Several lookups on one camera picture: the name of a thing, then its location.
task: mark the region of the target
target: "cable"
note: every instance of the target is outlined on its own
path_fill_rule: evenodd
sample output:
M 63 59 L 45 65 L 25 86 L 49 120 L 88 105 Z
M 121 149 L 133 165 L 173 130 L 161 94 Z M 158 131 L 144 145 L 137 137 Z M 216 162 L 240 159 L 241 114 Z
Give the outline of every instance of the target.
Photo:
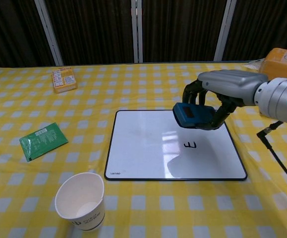
M 276 161 L 279 163 L 281 168 L 284 170 L 284 172 L 287 174 L 287 168 L 285 165 L 282 163 L 282 161 L 279 159 L 277 156 L 276 152 L 272 149 L 271 144 L 269 143 L 268 139 L 266 138 L 266 135 L 269 134 L 271 131 L 277 129 L 283 122 L 282 121 L 277 121 L 276 123 L 270 124 L 269 127 L 263 129 L 262 131 L 257 133 L 257 136 L 259 139 L 262 141 L 262 143 L 267 147 L 268 150 L 270 150 L 271 154 L 274 156 Z

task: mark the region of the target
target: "white paper cup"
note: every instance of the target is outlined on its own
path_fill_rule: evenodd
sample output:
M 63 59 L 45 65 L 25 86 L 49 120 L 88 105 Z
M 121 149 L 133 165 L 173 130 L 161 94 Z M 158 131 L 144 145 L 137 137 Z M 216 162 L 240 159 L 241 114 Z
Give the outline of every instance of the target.
M 105 217 L 104 181 L 94 173 L 80 173 L 66 180 L 55 196 L 55 209 L 60 217 L 78 229 L 93 231 Z

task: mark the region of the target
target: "dark curtain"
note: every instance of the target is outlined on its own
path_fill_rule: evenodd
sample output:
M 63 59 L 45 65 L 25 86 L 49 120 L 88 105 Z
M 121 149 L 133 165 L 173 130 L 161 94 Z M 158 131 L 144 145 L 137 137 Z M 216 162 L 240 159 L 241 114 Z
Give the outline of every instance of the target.
M 226 0 L 143 0 L 143 61 L 213 60 Z
M 64 64 L 134 62 L 130 0 L 45 2 Z
M 223 60 L 264 58 L 287 49 L 287 0 L 238 0 Z
M 0 67 L 54 65 L 34 0 L 0 0 Z

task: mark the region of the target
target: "table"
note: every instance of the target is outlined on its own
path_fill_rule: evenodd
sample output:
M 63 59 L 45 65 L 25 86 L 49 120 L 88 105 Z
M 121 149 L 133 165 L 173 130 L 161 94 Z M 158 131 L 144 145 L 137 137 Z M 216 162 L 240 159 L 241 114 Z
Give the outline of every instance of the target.
M 0 68 L 0 238 L 287 237 L 287 176 L 256 133 L 273 120 L 238 108 L 227 125 L 248 172 L 244 182 L 111 182 L 102 228 L 82 233 L 54 208 L 70 176 L 103 176 L 117 110 L 171 109 L 203 71 L 242 63 L 74 66 L 78 89 L 55 94 L 56 67 Z M 213 93 L 207 104 L 219 105 Z M 56 122 L 69 143 L 27 163 L 19 138 Z M 287 166 L 287 124 L 268 136 Z

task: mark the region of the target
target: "green package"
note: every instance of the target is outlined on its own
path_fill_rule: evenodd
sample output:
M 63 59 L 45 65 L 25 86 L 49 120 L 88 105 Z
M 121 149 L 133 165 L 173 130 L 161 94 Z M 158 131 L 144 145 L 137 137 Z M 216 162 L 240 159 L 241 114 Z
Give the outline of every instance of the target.
M 20 138 L 20 144 L 27 162 L 67 142 L 68 140 L 55 122 Z

